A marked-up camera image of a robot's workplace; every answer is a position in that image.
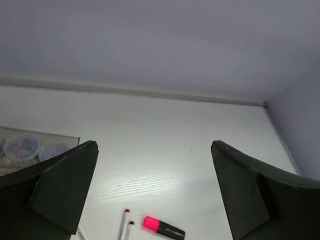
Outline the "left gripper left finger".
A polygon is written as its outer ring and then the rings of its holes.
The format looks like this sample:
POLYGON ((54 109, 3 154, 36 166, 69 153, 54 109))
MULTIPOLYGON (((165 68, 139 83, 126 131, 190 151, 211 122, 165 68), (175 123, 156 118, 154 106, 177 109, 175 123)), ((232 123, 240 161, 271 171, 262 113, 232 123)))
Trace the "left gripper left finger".
POLYGON ((2 240, 69 240, 80 223, 99 154, 89 140, 1 176, 2 240))

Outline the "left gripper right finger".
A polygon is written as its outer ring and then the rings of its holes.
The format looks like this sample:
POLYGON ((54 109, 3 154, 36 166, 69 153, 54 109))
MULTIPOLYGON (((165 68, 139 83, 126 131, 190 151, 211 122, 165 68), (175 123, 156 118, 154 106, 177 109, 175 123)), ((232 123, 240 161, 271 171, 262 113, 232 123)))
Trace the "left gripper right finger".
POLYGON ((318 240, 320 182, 255 159, 221 140, 211 145, 234 240, 318 240))

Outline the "clear tub of clips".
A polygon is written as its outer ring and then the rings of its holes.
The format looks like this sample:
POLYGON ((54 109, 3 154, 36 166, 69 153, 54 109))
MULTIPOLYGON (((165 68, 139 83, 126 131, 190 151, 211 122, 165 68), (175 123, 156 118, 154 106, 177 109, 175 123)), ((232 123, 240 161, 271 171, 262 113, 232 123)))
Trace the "clear tub of clips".
POLYGON ((5 141, 3 150, 10 165, 28 167, 33 164, 40 146, 40 141, 35 135, 19 133, 5 141))

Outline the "red cap white marker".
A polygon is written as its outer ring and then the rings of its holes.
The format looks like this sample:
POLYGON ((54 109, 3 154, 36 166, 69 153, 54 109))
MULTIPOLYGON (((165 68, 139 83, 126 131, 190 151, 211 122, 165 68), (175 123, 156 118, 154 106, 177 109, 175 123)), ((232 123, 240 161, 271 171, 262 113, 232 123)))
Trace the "red cap white marker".
POLYGON ((119 228, 119 234, 117 240, 124 240, 125 234, 127 231, 127 225, 129 223, 129 215, 130 215, 130 210, 126 208, 122 214, 122 219, 120 222, 120 228, 119 228))

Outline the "black cap white marker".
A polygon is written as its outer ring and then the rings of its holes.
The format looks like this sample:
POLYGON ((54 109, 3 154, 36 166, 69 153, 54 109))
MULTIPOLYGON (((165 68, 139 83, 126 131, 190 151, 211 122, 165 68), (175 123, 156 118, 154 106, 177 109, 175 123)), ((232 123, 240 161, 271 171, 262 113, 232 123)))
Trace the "black cap white marker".
POLYGON ((124 240, 131 240, 132 239, 132 233, 133 233, 134 227, 135 227, 135 222, 129 221, 129 223, 127 224, 124 240))

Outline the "pink cap black highlighter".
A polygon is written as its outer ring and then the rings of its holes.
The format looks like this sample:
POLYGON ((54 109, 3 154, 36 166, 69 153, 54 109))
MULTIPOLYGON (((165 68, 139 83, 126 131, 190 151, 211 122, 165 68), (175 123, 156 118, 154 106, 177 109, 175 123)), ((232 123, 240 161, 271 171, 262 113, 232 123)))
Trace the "pink cap black highlighter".
POLYGON ((181 230, 151 216, 146 216, 144 218, 142 227, 153 233, 168 237, 173 240, 184 240, 186 235, 186 232, 184 230, 181 230))

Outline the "clear tiered organizer box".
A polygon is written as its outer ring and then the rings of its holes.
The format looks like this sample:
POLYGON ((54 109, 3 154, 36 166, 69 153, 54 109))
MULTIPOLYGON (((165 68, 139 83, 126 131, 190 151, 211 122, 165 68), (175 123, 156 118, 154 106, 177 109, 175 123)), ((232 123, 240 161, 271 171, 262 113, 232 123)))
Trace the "clear tiered organizer box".
POLYGON ((78 146, 79 143, 79 137, 2 126, 0 175, 11 174, 56 157, 78 146))

